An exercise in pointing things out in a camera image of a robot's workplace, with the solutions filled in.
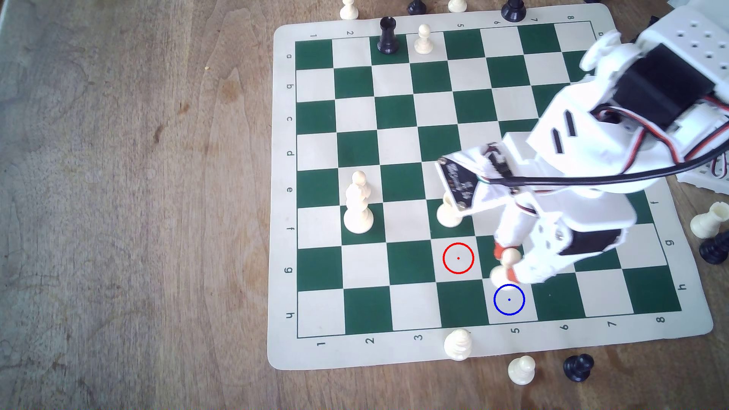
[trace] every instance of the green square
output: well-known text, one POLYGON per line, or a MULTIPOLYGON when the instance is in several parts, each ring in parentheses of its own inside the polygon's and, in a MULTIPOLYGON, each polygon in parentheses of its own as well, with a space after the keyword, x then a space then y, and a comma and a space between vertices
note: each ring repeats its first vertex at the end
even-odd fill
POLYGON ((459 123, 496 121, 496 107, 491 90, 456 91, 453 93, 459 123))
POLYGON ((374 95, 371 66, 334 69, 335 98, 371 97, 374 95))
POLYGON ((296 134, 337 132, 334 100, 296 103, 296 134))
POLYGON ((512 121, 499 121, 499 130, 502 133, 502 138, 507 132, 531 132, 534 127, 537 126, 539 118, 533 118, 531 120, 512 120, 512 121))
POLYGON ((390 285, 435 282, 430 241, 388 243, 387 266, 390 285))
POLYGON ((447 61, 411 64, 410 76, 413 78, 415 94, 451 90, 451 75, 448 72, 447 61))
POLYGON ((460 60, 462 58, 482 58, 483 41, 481 30, 456 30, 444 31, 445 52, 448 60, 460 60))
POLYGON ((457 236, 474 236, 473 219, 471 216, 463 217, 461 223, 453 228, 446 228, 438 222, 436 216, 438 207, 443 205, 442 199, 428 200, 428 221, 430 222, 430 237, 436 238, 455 238, 457 236))
POLYGON ((296 69, 331 69, 332 40, 308 40, 296 42, 296 69))
POLYGON ((348 335, 392 332, 390 288, 345 289, 344 326, 348 335))
POLYGON ((372 58, 372 65, 378 66, 380 64, 399 64, 407 63, 408 59, 408 40, 404 34, 397 34, 395 36, 400 44, 400 48, 392 54, 380 53, 377 49, 377 42, 380 41, 379 36, 370 37, 370 58, 372 58))
POLYGON ((559 40, 553 24, 519 26, 521 49, 524 54, 559 53, 559 40))
POLYGON ((337 133, 339 167, 378 165, 377 131, 337 133))
POLYGON ((529 74, 523 55, 489 57, 486 59, 492 88, 529 85, 529 74))
POLYGON ((465 328, 488 324, 483 281, 439 282, 440 324, 444 328, 465 328))
POLYGON ((585 55, 585 51, 566 51, 562 53, 562 58, 564 58, 564 65, 567 68, 567 74, 569 75, 570 82, 578 82, 585 78, 585 75, 587 74, 595 74, 595 70, 585 72, 580 68, 580 60, 582 60, 583 55, 585 55))
POLYGON ((531 93, 534 94, 534 103, 537 105, 537 113, 540 117, 545 113, 549 104, 552 104, 554 96, 562 91, 562 88, 565 88, 567 85, 569 84, 545 84, 531 86, 531 93))
POLYGON ((544 283, 532 285, 531 292, 534 294, 534 306, 537 308, 539 321, 585 317, 580 286, 575 274, 552 276, 544 283))
POLYGON ((342 248, 299 249, 296 257, 296 288, 305 290, 342 288, 342 248))
MULTIPOLYGON (((478 260, 481 262, 481 276, 484 279, 491 277, 491 270, 501 265, 494 258, 494 247, 496 242, 493 236, 476 236, 476 246, 478 247, 478 260)), ((519 253, 524 255, 524 248, 519 246, 516 248, 519 253)))
POLYGON ((352 233, 344 227, 344 212, 347 207, 340 206, 341 225, 342 225, 342 245, 355 244, 373 244, 376 242, 385 242, 385 217, 382 211, 382 203, 369 204, 367 206, 372 211, 374 222, 369 231, 365 233, 352 233))
POLYGON ((395 163, 380 166, 382 198, 385 202, 425 199, 421 163, 395 163))
POLYGON ((578 272, 606 271, 607 269, 620 269, 620 259, 617 258, 615 249, 574 263, 574 270, 578 272))
POLYGON ((413 94, 406 96, 375 97, 377 128, 404 128, 417 125, 413 94))
POLYGON ((336 169, 296 173, 296 207, 339 205, 339 174, 336 169))
POLYGON ((633 205, 633 209, 636 211, 636 225, 653 223, 653 213, 650 211, 650 204, 648 203, 648 198, 645 196, 645 191, 629 193, 625 196, 628 197, 631 205, 633 205))
POLYGON ((434 125, 418 127, 420 156, 423 161, 438 158, 461 150, 461 139, 457 125, 434 125))
POLYGON ((679 312, 681 303, 668 266, 623 269, 633 313, 679 312))

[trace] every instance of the black cable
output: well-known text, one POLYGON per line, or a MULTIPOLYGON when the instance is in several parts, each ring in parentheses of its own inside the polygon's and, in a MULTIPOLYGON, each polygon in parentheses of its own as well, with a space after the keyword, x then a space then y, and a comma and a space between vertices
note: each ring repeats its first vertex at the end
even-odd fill
MULTIPOLYGON (((720 131, 722 127, 717 128, 714 133, 720 131)), ((636 172, 635 174, 623 174, 620 176, 606 175, 604 177, 502 177, 496 179, 488 179, 491 185, 502 185, 505 187, 524 187, 529 185, 544 186, 592 186, 592 185, 611 185, 624 184, 628 182, 645 181, 646 179, 668 177, 670 175, 680 174, 698 168, 703 164, 717 158, 722 152, 729 150, 729 139, 724 141, 719 147, 707 152, 699 158, 686 161, 681 165, 669 166, 662 169, 654 169, 652 171, 636 172)))

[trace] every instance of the fallen chess piece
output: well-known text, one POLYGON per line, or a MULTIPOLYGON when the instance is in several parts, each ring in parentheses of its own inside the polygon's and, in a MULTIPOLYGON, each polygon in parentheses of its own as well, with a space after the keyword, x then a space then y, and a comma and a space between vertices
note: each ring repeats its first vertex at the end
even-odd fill
POLYGON ((466 11, 466 0, 450 0, 448 2, 448 11, 452 13, 462 13, 466 11))
POLYGON ((537 364, 530 356, 517 357, 509 363, 509 379, 524 386, 534 380, 534 368, 537 364))
POLYGON ((691 220, 691 232, 699 239, 713 238, 719 233, 719 227, 729 220, 729 205, 724 202, 714 202, 709 211, 699 214, 691 220))
POLYGON ((342 0, 344 7, 339 11, 342 20, 356 20, 359 17, 359 10, 353 5, 354 0, 342 0))
POLYGON ((564 361, 564 374, 573 382, 581 383, 590 377, 590 370, 594 365, 595 360, 586 353, 570 356, 564 361))
POLYGON ((463 220, 462 217, 456 214, 456 210, 453 208, 453 202, 451 202, 451 198, 447 193, 443 196, 443 204, 435 212, 435 218, 438 219, 439 224, 446 228, 455 228, 463 220))
POLYGON ((418 39, 413 45, 418 54, 428 54, 433 51, 433 42, 428 37, 430 37, 430 26, 421 24, 418 28, 418 39))
POLYGON ((729 256, 729 231, 719 233, 707 239, 698 247, 698 254, 707 263, 720 265, 729 256))
POLYGON ((445 353, 453 360, 466 360, 471 355, 471 333, 466 329, 455 329, 443 342, 445 353))

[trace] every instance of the red circle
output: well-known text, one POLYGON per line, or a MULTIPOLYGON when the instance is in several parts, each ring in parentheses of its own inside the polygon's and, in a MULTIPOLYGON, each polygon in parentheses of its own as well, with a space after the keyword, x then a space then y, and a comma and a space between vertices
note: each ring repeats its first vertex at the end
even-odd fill
POLYGON ((471 249, 471 247, 470 247, 470 246, 468 246, 468 245, 464 244, 463 242, 456 242, 455 244, 450 244, 450 245, 448 245, 448 247, 447 247, 447 248, 445 248, 445 250, 443 251, 443 266, 445 266, 445 268, 446 268, 446 269, 448 269, 448 271, 449 271, 449 272, 451 272, 452 274, 456 274, 456 275, 460 275, 460 274, 465 274, 466 272, 468 272, 468 270, 469 270, 469 269, 471 269, 471 268, 473 267, 473 263, 474 263, 475 261, 476 261, 476 256, 475 256, 475 255, 473 255, 473 250, 471 249), (445 264, 445 253, 446 253, 446 252, 448 252, 448 250, 449 250, 449 249, 450 249, 450 248, 451 248, 451 247, 452 247, 453 245, 463 245, 463 246, 465 246, 466 248, 468 248, 468 250, 469 250, 469 251, 471 251, 471 265, 470 265, 470 266, 469 266, 468 268, 466 268, 466 270, 465 270, 465 271, 462 271, 462 272, 456 272, 456 271, 454 271, 453 269, 449 268, 449 267, 448 267, 448 265, 446 265, 446 264, 445 264))

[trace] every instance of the robotic arm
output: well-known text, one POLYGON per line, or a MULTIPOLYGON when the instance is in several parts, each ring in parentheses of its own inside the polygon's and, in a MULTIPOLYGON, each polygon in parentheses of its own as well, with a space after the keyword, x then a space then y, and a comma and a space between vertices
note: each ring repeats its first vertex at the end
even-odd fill
POLYGON ((505 205, 494 256, 534 249, 491 272, 495 285, 538 283, 623 243, 625 197, 729 150, 729 3, 679 7, 635 43, 605 33, 595 69, 560 91, 531 133, 445 155, 436 167, 459 215, 505 205))

